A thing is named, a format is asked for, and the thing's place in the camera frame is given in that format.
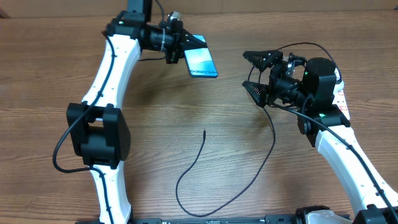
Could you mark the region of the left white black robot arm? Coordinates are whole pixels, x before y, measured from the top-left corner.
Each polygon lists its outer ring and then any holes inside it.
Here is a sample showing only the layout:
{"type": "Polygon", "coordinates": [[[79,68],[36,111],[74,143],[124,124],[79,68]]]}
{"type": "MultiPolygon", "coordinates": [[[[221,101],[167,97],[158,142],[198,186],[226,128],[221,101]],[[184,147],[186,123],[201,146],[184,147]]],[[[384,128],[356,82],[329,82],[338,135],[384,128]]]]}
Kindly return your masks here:
{"type": "Polygon", "coordinates": [[[151,9],[151,1],[129,1],[127,10],[111,20],[103,32],[105,50],[95,80],[81,103],[67,108],[67,134],[95,181],[100,205],[97,223],[132,221],[124,180],[131,134],[121,108],[142,51],[164,53],[167,64],[185,59],[195,78],[218,76],[204,36],[185,30],[177,11],[159,25],[151,25],[151,9]]]}

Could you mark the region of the blue Samsung Galaxy smartphone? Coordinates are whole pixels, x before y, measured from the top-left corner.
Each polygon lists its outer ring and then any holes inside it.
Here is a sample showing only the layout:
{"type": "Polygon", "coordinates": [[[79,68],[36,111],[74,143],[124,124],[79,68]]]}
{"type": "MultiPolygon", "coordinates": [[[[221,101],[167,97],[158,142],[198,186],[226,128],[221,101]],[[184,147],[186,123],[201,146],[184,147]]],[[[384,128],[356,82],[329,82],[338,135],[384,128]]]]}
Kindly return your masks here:
{"type": "MultiPolygon", "coordinates": [[[[204,36],[192,34],[206,42],[204,36]]],[[[183,51],[188,71],[193,78],[217,78],[218,72],[209,48],[183,51]]]]}

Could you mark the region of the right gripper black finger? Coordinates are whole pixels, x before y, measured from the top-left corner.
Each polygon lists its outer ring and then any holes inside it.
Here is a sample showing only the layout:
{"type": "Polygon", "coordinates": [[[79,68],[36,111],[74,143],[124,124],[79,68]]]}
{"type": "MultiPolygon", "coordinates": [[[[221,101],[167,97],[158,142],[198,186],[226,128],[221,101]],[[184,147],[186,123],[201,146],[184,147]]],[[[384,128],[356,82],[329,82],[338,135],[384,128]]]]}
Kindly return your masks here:
{"type": "Polygon", "coordinates": [[[268,85],[246,80],[243,81],[242,86],[258,107],[263,108],[270,105],[268,85]]]}
{"type": "Polygon", "coordinates": [[[278,50],[245,51],[243,57],[255,66],[260,72],[272,68],[283,59],[283,53],[278,50]]]}

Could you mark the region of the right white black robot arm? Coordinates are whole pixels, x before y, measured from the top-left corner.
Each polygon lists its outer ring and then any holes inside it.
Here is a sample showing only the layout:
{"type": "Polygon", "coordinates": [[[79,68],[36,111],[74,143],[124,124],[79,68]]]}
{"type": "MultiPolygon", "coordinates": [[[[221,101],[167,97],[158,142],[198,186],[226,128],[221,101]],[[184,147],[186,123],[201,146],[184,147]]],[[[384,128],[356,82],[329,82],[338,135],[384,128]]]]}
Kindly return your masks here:
{"type": "Polygon", "coordinates": [[[328,161],[354,211],[353,223],[397,223],[397,192],[381,177],[358,144],[349,120],[344,83],[334,61],[284,58],[279,50],[245,51],[243,57],[269,82],[246,80],[255,104],[297,116],[297,126],[328,161]]]}

